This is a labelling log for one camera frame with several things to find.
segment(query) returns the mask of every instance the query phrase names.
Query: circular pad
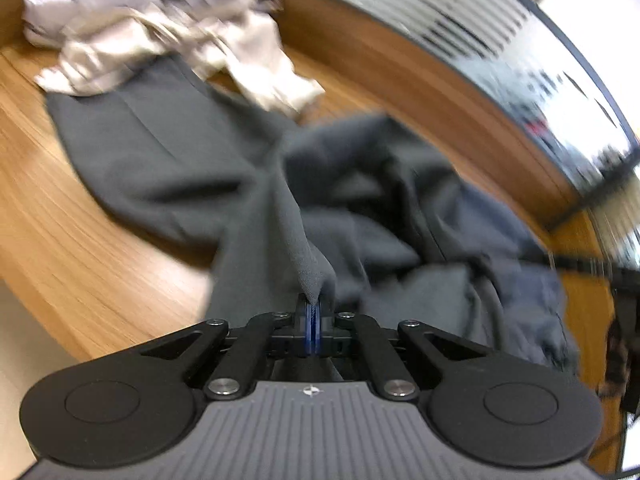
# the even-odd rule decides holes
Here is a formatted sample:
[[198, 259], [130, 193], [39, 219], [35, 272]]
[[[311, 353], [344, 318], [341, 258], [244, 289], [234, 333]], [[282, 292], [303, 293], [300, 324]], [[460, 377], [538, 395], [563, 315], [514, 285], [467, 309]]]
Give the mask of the circular pad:
[[66, 410], [75, 418], [106, 424], [127, 418], [140, 404], [133, 387], [118, 381], [97, 381], [73, 390], [66, 398]]
[[540, 424], [558, 411], [550, 391], [527, 383], [494, 386], [484, 396], [484, 406], [494, 417], [509, 424]]
[[169, 448], [196, 415], [193, 393], [170, 363], [107, 356], [36, 383], [20, 406], [20, 423], [36, 455], [102, 469]]
[[504, 354], [451, 362], [427, 416], [454, 448], [513, 468], [582, 458], [602, 425], [598, 398], [578, 380]]

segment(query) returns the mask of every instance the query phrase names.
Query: crumpled white shirt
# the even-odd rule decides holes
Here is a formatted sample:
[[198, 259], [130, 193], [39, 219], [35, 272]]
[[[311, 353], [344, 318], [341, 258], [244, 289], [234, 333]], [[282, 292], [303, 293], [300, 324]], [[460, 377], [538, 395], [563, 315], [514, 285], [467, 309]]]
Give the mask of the crumpled white shirt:
[[180, 52], [206, 79], [227, 70], [249, 100], [298, 115], [324, 90], [297, 76], [256, 0], [24, 0], [25, 36], [62, 47], [36, 83], [71, 95], [107, 92], [154, 56]]

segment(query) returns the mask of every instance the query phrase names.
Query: black cable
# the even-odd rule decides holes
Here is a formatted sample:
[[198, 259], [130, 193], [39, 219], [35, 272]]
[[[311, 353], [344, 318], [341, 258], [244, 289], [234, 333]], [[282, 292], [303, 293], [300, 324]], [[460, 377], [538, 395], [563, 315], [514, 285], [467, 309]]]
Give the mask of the black cable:
[[623, 480], [624, 478], [630, 478], [637, 474], [640, 474], [640, 467], [621, 471], [620, 473], [613, 473], [613, 475], [607, 476], [606, 478], [607, 480]]

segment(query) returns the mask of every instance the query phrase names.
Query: wall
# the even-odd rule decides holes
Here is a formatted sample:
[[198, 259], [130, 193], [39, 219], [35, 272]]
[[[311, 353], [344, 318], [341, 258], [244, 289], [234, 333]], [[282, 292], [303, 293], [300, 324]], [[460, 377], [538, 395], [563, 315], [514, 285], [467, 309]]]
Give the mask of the wall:
[[640, 132], [640, 0], [542, 0]]

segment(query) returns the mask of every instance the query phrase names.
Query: dark gray garment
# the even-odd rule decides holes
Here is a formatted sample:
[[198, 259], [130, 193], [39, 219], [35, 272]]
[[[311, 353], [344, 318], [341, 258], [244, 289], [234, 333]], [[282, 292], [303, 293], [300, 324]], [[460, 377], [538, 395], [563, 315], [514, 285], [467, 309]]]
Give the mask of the dark gray garment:
[[534, 235], [397, 121], [302, 128], [217, 92], [177, 57], [116, 91], [47, 104], [105, 209], [184, 246], [219, 245], [207, 317], [241, 326], [294, 310], [302, 293], [577, 369], [558, 276], [515, 260], [542, 251]]

